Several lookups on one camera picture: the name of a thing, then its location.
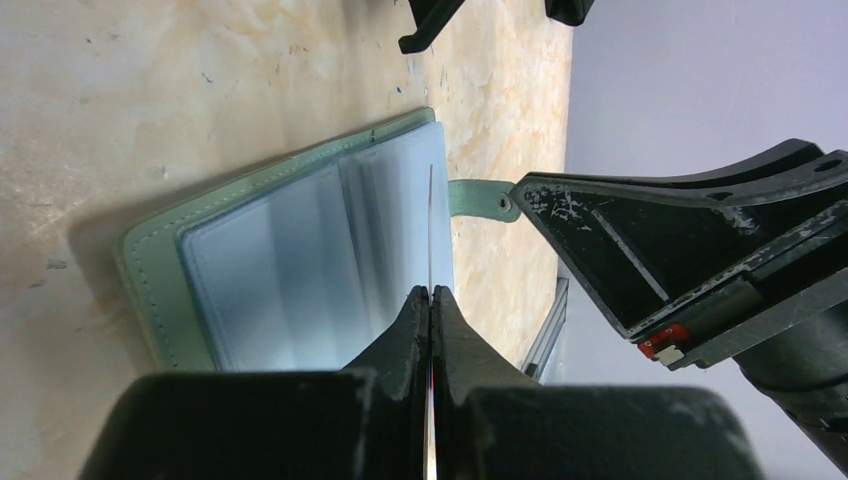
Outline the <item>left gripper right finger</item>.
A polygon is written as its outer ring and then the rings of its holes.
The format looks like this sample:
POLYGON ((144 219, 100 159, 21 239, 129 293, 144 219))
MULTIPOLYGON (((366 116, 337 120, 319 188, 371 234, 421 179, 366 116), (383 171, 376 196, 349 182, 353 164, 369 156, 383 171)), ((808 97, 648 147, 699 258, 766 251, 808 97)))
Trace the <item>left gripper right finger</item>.
POLYGON ((544 386, 465 320, 431 303, 441 479, 759 479, 745 432, 716 394, 690 387, 544 386))

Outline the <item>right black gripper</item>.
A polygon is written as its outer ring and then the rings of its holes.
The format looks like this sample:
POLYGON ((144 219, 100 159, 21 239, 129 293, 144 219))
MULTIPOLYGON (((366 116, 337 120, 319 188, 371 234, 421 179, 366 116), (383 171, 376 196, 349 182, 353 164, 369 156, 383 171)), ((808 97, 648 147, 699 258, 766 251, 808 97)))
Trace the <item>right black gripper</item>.
POLYGON ((670 370, 733 357, 847 472, 845 151, 790 139, 687 176, 530 173, 510 196, 625 340, 670 370))

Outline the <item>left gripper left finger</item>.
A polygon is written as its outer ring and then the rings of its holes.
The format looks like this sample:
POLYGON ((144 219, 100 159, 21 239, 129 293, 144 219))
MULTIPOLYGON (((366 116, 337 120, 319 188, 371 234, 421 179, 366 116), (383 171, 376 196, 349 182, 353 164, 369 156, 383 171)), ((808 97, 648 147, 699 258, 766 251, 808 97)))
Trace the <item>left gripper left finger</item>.
POLYGON ((422 479, 429 295, 330 372, 160 373, 120 397, 84 479, 422 479))

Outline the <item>green leather card holder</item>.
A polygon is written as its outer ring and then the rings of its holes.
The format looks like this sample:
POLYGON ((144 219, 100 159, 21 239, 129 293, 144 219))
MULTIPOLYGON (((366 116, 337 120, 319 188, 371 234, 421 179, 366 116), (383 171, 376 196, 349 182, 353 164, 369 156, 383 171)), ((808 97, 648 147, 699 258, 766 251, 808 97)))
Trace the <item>green leather card holder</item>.
POLYGON ((505 181, 452 180, 431 108, 271 161, 122 232, 116 258, 157 363, 336 370, 428 286, 454 284, 451 221, 512 223, 505 181))

